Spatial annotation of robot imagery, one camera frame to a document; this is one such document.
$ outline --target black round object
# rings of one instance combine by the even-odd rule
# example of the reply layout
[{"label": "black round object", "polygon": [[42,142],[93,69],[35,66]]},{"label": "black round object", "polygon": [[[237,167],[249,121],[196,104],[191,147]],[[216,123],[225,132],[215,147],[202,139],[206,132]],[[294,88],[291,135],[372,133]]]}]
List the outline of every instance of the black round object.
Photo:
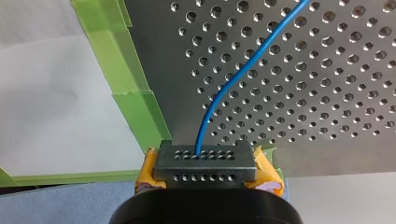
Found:
[{"label": "black round object", "polygon": [[110,224],[302,224],[276,195],[256,189],[154,189],[135,195]]}]

